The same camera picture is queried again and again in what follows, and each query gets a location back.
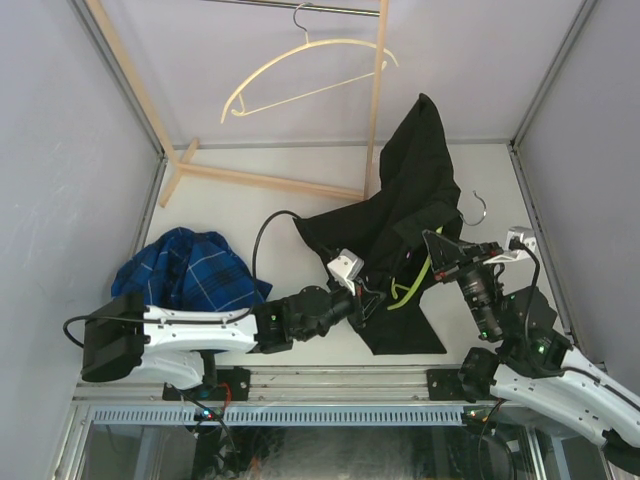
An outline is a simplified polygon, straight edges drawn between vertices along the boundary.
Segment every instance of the metal wire hook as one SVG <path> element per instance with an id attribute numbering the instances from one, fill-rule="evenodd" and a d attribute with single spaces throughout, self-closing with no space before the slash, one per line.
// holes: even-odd
<path id="1" fill-rule="evenodd" d="M 476 223 L 469 223 L 465 220 L 464 215 L 462 214 L 462 212 L 460 212 L 460 218 L 462 219 L 462 221 L 464 222 L 465 225 L 468 225 L 469 227 L 475 227 L 476 225 L 480 225 L 485 217 L 487 216 L 487 202 L 485 202 L 482 197 L 480 197 L 477 192 L 474 190 L 473 191 L 473 196 L 476 197 L 478 200 L 480 200 L 482 202 L 482 218 L 480 220 L 478 220 Z"/>
<path id="2" fill-rule="evenodd" d="M 293 11 L 293 23 L 295 24 L 296 27 L 301 28 L 302 30 L 304 30 L 304 36 L 307 39 L 307 43 L 309 43 L 309 31 L 298 23 L 298 20 L 296 20 L 296 15 L 298 15 L 298 10 L 300 10 L 302 7 L 307 7 L 307 6 L 310 6 L 310 5 L 313 5 L 313 3 L 311 3 L 311 2 L 301 3 Z"/>

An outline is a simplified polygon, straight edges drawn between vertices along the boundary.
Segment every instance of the white wall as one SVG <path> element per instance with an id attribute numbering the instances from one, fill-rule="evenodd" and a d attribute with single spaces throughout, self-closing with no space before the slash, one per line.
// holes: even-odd
<path id="1" fill-rule="evenodd" d="M 44 478 L 154 152 L 64 1 L 0 2 L 0 478 Z"/>
<path id="2" fill-rule="evenodd" d="M 640 393 L 640 2 L 602 1 L 522 145 L 578 331 Z"/>
<path id="3" fill-rule="evenodd" d="M 301 45 L 291 10 L 199 0 L 103 0 L 176 144 L 366 141 L 371 79 L 244 118 L 222 108 L 267 61 Z M 372 0 L 323 4 L 376 9 Z M 581 0 L 391 0 L 378 138 L 387 140 L 418 93 L 431 95 L 449 139 L 510 139 Z M 311 40 L 376 41 L 377 20 L 302 11 Z M 269 69 L 247 109 L 372 71 L 375 52 L 322 47 Z"/>

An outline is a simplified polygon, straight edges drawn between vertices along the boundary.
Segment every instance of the gray wall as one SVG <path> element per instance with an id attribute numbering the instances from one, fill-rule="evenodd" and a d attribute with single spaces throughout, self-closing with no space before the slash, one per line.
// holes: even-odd
<path id="1" fill-rule="evenodd" d="M 65 1 L 0 2 L 0 478 L 44 478 L 155 154 Z"/>
<path id="2" fill-rule="evenodd" d="M 522 145 L 594 359 L 640 393 L 640 2 L 601 1 Z"/>

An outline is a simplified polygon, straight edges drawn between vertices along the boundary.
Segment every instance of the wooden rack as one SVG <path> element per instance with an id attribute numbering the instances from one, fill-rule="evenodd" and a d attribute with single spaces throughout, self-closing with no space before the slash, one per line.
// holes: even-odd
<path id="1" fill-rule="evenodd" d="M 162 123 L 158 112 L 147 92 L 142 79 L 134 65 L 129 53 L 127 52 L 122 40 L 120 39 L 111 19 L 109 18 L 102 2 L 100 0 L 85 0 L 89 11 L 91 12 L 93 18 L 96 21 L 96 24 L 100 28 L 106 42 L 109 45 L 114 57 L 118 61 L 122 72 L 124 73 L 129 85 L 131 86 L 131 90 L 136 96 L 144 114 L 146 115 L 149 123 L 151 124 L 156 136 L 158 137 L 162 148 L 167 156 L 168 161 L 173 166 L 173 174 L 169 179 L 169 182 L 164 187 L 158 203 L 160 206 L 165 207 L 173 192 L 178 187 L 180 180 L 184 175 L 191 175 L 197 177 L 205 177 L 216 180 L 222 180 L 226 182 L 238 183 L 243 185 L 252 185 L 257 187 L 267 187 L 267 188 L 275 188 L 279 190 L 286 190 L 292 192 L 300 192 L 307 193 L 312 195 L 322 195 L 327 197 L 334 197 L 340 199 L 346 199 L 353 202 L 361 201 L 367 198 L 367 192 L 369 191 L 369 182 L 372 173 L 373 167 L 373 147 L 375 140 L 375 132 L 376 132 L 376 122 L 378 116 L 378 104 L 380 99 L 380 85 L 382 80 L 382 69 L 383 69 L 383 61 L 384 61 L 384 45 L 385 45 L 385 37 L 386 37 L 386 27 L 387 27 L 387 17 L 389 12 L 389 0 L 379 0 L 380 2 L 380 11 L 364 11 L 370 12 L 372 15 L 378 15 L 378 38 L 376 42 L 376 56 L 375 56 L 375 64 L 374 64 L 374 75 L 373 75 L 373 94 L 371 98 L 371 111 L 369 118 L 369 139 L 367 145 L 367 163 L 366 170 L 364 172 L 365 181 L 364 181 L 364 190 L 355 190 L 349 188 L 341 188 L 331 185 L 322 185 L 316 183 L 302 182 L 293 179 L 287 178 L 279 178 L 279 177 L 271 177 L 266 175 L 258 175 L 247 172 L 238 172 L 234 170 L 226 170 L 221 168 L 207 167 L 201 165 L 193 165 L 191 164 L 191 160 L 198 149 L 200 143 L 197 138 L 194 138 L 191 141 L 191 144 L 187 148 L 187 150 L 183 153 L 182 157 L 179 158 L 178 153 L 173 148 L 173 143 L 169 138 L 169 134 Z M 245 5 L 259 5 L 259 6 L 278 6 L 280 8 L 293 8 L 296 7 L 295 4 L 284 4 L 283 2 L 261 2 L 260 0 L 252 0 L 251 2 L 225 2 L 225 3 L 239 3 Z M 275 3 L 282 3 L 283 5 L 273 5 Z M 317 6 L 307 6 L 302 7 L 304 9 L 314 10 L 313 7 Z M 332 10 L 322 10 L 322 11 L 331 11 L 332 13 L 344 13 L 344 14 L 358 14 L 354 13 L 353 9 L 338 9 L 336 7 L 327 7 L 327 8 L 335 8 L 335 11 Z"/>

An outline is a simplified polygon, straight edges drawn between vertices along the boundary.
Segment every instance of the wooden clothes hanger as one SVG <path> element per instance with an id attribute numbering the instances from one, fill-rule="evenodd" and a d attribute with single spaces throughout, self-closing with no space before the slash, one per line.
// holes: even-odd
<path id="1" fill-rule="evenodd" d="M 244 98 L 242 97 L 242 92 L 247 87 L 247 85 L 249 85 L 251 82 L 253 82 L 265 70 L 271 68 L 273 65 L 275 65 L 278 62 L 280 62 L 281 60 L 284 60 L 287 57 L 295 55 L 296 53 L 303 52 L 305 50 L 309 50 L 310 48 L 322 47 L 322 46 L 325 46 L 325 45 L 359 45 L 359 46 L 363 46 L 363 47 L 373 48 L 374 50 L 377 48 L 377 45 L 375 43 L 366 42 L 364 40 L 356 40 L 354 38 L 332 38 L 332 39 L 328 39 L 328 40 L 318 40 L 318 41 L 315 41 L 315 42 L 310 42 L 309 41 L 309 31 L 305 27 L 300 25 L 298 23 L 298 21 L 296 20 L 296 15 L 298 13 L 298 10 L 301 7 L 306 6 L 306 5 L 312 5 L 312 4 L 310 2 L 302 3 L 302 4 L 298 5 L 298 7 L 293 12 L 293 23 L 296 25 L 296 27 L 301 28 L 302 30 L 304 30 L 305 43 L 303 45 L 300 45 L 299 47 L 296 47 L 296 48 L 294 48 L 292 50 L 289 50 L 288 52 L 283 53 L 282 55 L 279 55 L 278 57 L 274 58 L 273 60 L 265 63 L 262 67 L 260 67 L 258 70 L 253 72 L 251 75 L 249 75 L 247 77 L 247 79 L 244 82 L 242 82 L 240 84 L 240 86 L 238 86 L 238 88 L 236 88 L 236 90 L 231 94 L 231 96 L 227 100 L 227 103 L 225 103 L 224 109 L 222 110 L 222 118 L 220 119 L 220 123 L 224 123 L 225 118 L 227 117 L 227 112 L 229 111 L 229 108 L 231 107 L 231 104 L 233 103 L 233 101 L 236 98 L 240 101 L 241 110 L 232 109 L 231 113 L 233 115 L 235 115 L 236 117 L 246 117 L 247 115 L 252 115 L 254 113 L 262 112 L 264 110 L 268 110 L 270 108 L 277 107 L 277 106 L 283 105 L 285 103 L 293 102 L 294 100 L 300 100 L 301 98 L 309 97 L 311 95 L 315 95 L 316 93 L 325 92 L 327 90 L 331 90 L 332 88 L 341 87 L 342 85 L 347 85 L 349 83 L 357 82 L 358 80 L 362 80 L 364 78 L 372 77 L 372 76 L 375 75 L 375 71 L 374 71 L 374 72 L 371 72 L 371 73 L 367 73 L 365 75 L 360 75 L 358 77 L 351 78 L 349 80 L 345 80 L 343 82 L 336 83 L 334 85 L 329 85 L 328 87 L 319 88 L 317 90 L 313 90 L 313 91 L 308 92 L 308 93 L 303 93 L 302 95 L 297 95 L 295 97 L 288 98 L 288 99 L 282 100 L 280 102 L 272 103 L 271 105 L 266 105 L 264 107 L 256 108 L 254 110 L 247 110 L 246 109 L 245 103 L 244 103 Z M 384 49 L 384 53 L 387 54 L 391 58 L 391 60 L 393 60 L 393 63 L 397 67 L 398 66 L 398 61 L 396 60 L 395 55 L 393 55 L 393 53 L 391 53 L 386 48 Z M 382 70 L 384 70 L 386 67 L 387 67 L 387 62 L 383 61 L 382 62 Z"/>

